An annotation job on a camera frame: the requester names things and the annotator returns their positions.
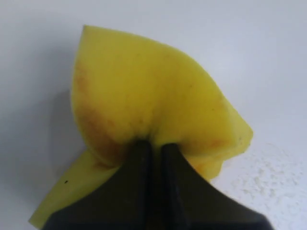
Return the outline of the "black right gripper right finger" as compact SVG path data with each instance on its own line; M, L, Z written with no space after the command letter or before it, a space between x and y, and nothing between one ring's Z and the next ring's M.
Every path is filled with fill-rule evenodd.
M155 230L272 230L265 215L203 179L177 144L159 149L160 207Z

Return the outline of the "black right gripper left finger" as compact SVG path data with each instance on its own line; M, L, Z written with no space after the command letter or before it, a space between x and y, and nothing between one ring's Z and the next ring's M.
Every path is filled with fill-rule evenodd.
M103 185L51 215L45 230L144 230L152 169L152 146L135 142L128 158Z

